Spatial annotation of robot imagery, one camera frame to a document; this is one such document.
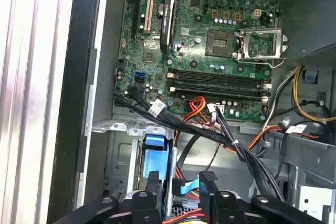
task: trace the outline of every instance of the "cable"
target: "cable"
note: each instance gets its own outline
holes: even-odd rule
[[[330,122],[330,121],[334,121],[336,120],[336,116],[331,116],[328,118],[317,118],[316,116],[312,116],[310,114],[308,114],[307,112],[305,112],[301,106],[300,106],[300,102],[299,102],[299,77],[300,74],[303,70],[302,66],[299,66],[295,72],[295,76],[294,76],[294,83],[293,83],[293,97],[294,97],[294,103],[298,109],[298,111],[304,115],[306,118],[312,120],[312,121],[316,121],[316,122],[321,122],[321,123],[326,123],[326,122]]]
[[[202,213],[201,211],[202,211],[201,208],[197,208],[195,210],[189,211],[189,212],[187,212],[185,214],[182,214],[182,215],[180,215],[180,216],[178,216],[176,218],[173,218],[171,220],[164,221],[164,222],[162,222],[162,224],[174,223],[174,222],[176,222],[178,220],[181,220],[181,219],[183,219],[185,217],[188,217],[188,216],[191,216],[191,215],[194,215],[194,214],[201,214]]]

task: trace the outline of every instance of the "sticker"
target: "sticker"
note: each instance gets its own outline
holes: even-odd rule
[[[166,105],[157,99],[153,105],[149,108],[148,112],[151,113],[154,117],[157,117],[158,114],[164,109]]]
[[[305,130],[306,127],[307,126],[304,125],[304,124],[299,124],[299,125],[296,125],[296,126],[291,126],[291,127],[288,128],[288,130],[286,131],[286,133],[289,133],[289,134],[291,134],[291,133],[302,133]]]

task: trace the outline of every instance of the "yellow cable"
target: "yellow cable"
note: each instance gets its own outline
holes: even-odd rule
[[[317,121],[317,122],[321,122],[321,123],[325,123],[325,122],[330,122],[330,121],[334,121],[336,120],[336,116],[333,116],[331,118],[317,118],[315,116],[312,116],[310,114],[308,114],[307,112],[305,112],[301,106],[300,106],[300,102],[299,102],[299,77],[300,77],[300,71],[302,69],[302,66],[300,66],[295,75],[294,75],[294,83],[293,83],[293,96],[294,96],[294,103],[296,105],[296,107],[298,108],[298,110],[300,111],[300,113],[302,113],[302,115],[304,115],[305,117],[307,117],[308,119],[312,120],[312,121]]]

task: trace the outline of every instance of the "metal bracket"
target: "metal bracket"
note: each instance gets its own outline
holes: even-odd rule
[[[251,34],[256,33],[262,34],[274,34],[275,35],[275,54],[274,55],[257,55],[252,57],[249,55],[249,41]],[[237,58],[238,62],[248,63],[248,64],[259,64],[259,65],[269,65],[271,68],[279,67],[283,64],[286,58],[282,58],[281,55],[288,48],[284,45],[284,42],[288,41],[288,38],[281,32],[281,28],[272,29],[251,29],[251,30],[240,30],[237,34],[240,43],[240,49],[233,53],[233,56]],[[269,62],[260,62],[261,60],[280,60],[277,65],[270,64]]]

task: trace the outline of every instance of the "blue plastic tab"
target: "blue plastic tab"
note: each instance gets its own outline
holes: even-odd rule
[[[180,192],[181,192],[181,194],[187,194],[191,190],[194,190],[197,187],[199,187],[200,186],[199,184],[200,184],[199,178],[192,181],[192,182],[185,183],[185,186],[181,186],[181,191]]]
[[[168,166],[169,145],[167,151],[149,150],[145,151],[143,166],[143,177],[148,178],[149,172],[159,171],[159,179],[165,180]]]
[[[164,146],[164,136],[147,135],[146,145],[163,147]]]

